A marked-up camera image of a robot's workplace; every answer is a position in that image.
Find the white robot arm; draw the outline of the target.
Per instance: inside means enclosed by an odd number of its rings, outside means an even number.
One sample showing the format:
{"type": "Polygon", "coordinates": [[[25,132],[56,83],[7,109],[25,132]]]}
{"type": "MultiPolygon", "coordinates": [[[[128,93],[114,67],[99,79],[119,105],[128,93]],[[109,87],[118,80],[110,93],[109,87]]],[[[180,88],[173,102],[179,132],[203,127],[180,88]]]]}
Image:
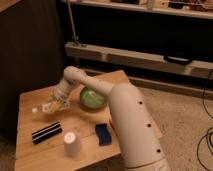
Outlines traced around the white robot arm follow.
{"type": "Polygon", "coordinates": [[[126,171],[171,171],[150,120],[142,93],[131,83],[111,83],[68,66],[53,89],[53,99],[64,102],[82,84],[108,99],[126,171]]]}

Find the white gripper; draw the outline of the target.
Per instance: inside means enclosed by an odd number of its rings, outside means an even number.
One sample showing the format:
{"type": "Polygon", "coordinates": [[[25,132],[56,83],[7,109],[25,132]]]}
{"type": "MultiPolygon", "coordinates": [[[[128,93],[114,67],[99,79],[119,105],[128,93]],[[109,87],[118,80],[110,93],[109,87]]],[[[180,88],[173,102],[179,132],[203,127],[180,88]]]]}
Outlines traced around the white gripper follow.
{"type": "Polygon", "coordinates": [[[62,79],[52,90],[50,105],[48,107],[49,112],[56,112],[66,109],[69,104],[66,101],[73,90],[74,86],[67,80],[62,79]]]}

